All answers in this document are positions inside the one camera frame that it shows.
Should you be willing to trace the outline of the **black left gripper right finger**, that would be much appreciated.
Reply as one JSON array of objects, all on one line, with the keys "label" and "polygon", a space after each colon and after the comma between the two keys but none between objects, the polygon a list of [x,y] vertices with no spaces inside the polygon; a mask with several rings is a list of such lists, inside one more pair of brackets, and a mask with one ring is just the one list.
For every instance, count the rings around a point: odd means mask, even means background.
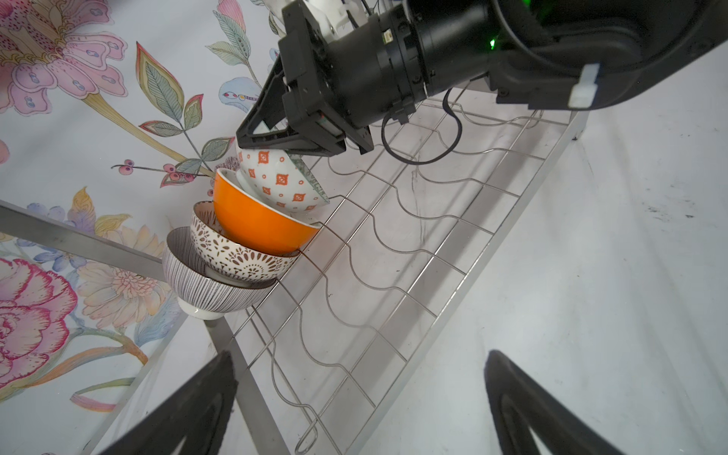
[{"label": "black left gripper right finger", "polygon": [[536,383],[503,352],[488,353],[483,370],[489,408],[503,454],[620,452]]}]

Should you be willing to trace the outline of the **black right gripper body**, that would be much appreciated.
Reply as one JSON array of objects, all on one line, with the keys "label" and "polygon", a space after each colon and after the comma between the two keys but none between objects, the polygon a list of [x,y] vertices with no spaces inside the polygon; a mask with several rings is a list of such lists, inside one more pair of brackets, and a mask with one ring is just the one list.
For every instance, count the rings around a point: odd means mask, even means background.
[{"label": "black right gripper body", "polygon": [[408,1],[327,43],[309,7],[282,11],[288,123],[282,149],[373,150],[370,125],[405,123],[419,102],[485,74],[497,27],[485,1]]}]

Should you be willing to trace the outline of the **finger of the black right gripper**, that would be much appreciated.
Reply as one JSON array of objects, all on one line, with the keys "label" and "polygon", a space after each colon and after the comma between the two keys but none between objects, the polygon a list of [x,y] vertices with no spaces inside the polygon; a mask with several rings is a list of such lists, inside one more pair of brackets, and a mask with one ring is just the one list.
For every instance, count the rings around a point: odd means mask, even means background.
[{"label": "finger of the black right gripper", "polygon": [[282,96],[288,92],[284,82],[284,66],[278,57],[270,70],[259,98],[236,131],[237,145],[241,149],[286,150],[294,155],[312,157],[333,157],[346,151],[345,137],[334,138],[333,150],[307,138],[290,125],[283,129],[278,126],[287,122]]}]

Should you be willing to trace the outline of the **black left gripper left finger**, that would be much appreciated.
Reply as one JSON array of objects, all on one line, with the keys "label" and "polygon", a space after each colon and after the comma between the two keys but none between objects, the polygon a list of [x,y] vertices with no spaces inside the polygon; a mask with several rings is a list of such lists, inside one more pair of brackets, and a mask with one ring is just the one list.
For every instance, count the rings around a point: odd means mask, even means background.
[{"label": "black left gripper left finger", "polygon": [[238,389],[231,353],[209,362],[106,454],[217,454]]}]

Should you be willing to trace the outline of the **pale green pattern bowl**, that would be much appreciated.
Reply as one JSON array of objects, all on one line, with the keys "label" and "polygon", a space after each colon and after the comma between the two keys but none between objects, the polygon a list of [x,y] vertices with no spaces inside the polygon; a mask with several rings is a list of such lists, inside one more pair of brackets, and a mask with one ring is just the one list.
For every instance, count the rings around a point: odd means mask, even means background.
[{"label": "pale green pattern bowl", "polygon": [[329,198],[299,155],[283,150],[237,148],[241,187],[269,207],[299,216]]}]

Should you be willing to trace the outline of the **plain white bowl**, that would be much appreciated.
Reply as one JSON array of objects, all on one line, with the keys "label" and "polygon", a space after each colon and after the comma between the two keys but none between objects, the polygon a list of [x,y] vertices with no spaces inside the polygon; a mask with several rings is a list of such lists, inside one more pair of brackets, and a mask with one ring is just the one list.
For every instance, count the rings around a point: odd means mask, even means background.
[{"label": "plain white bowl", "polygon": [[298,221],[270,208],[240,187],[233,170],[224,168],[216,171],[213,207],[229,239],[275,256],[298,251],[322,227]]}]

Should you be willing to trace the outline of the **two-tier steel dish rack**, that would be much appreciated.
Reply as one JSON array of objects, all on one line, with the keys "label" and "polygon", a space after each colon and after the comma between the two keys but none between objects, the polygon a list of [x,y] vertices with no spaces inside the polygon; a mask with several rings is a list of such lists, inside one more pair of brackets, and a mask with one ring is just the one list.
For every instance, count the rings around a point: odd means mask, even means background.
[{"label": "two-tier steel dish rack", "polygon": [[[259,303],[227,321],[269,395],[282,392],[303,411],[280,414],[291,446],[346,453],[413,356],[455,307],[464,287],[506,235],[568,133],[584,115],[528,113],[460,94],[459,148],[414,168],[377,150],[360,157],[311,158],[331,202],[322,229]],[[191,223],[206,178],[163,174],[146,158],[121,176],[121,149],[64,134],[55,152],[18,119],[1,135],[11,142],[1,166],[1,198],[44,220],[118,242],[154,257],[172,229]],[[187,320],[176,294],[159,280],[77,257],[52,246],[4,236],[1,259],[28,271],[28,286],[69,286],[76,304],[58,322],[62,347],[25,382],[1,392],[5,454],[79,454],[100,432]]]}]

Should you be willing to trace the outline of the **brown mandala pattern bowl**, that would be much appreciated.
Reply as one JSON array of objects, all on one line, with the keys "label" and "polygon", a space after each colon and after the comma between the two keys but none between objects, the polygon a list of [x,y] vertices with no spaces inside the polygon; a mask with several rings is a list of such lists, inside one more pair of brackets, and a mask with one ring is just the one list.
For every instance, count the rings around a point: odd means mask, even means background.
[{"label": "brown mandala pattern bowl", "polygon": [[219,276],[240,282],[267,282],[282,276],[299,252],[276,256],[259,252],[223,235],[212,201],[193,206],[191,241],[206,266]]}]

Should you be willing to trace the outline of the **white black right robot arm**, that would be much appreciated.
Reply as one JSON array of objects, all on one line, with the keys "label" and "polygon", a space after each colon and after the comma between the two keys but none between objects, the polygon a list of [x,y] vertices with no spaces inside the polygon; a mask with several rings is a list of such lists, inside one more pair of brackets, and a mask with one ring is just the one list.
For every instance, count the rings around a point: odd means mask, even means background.
[{"label": "white black right robot arm", "polygon": [[375,122],[482,79],[501,104],[591,111],[621,104],[727,39],[723,1],[404,1],[327,41],[303,1],[261,96],[237,131],[243,149],[331,157],[373,149]]}]

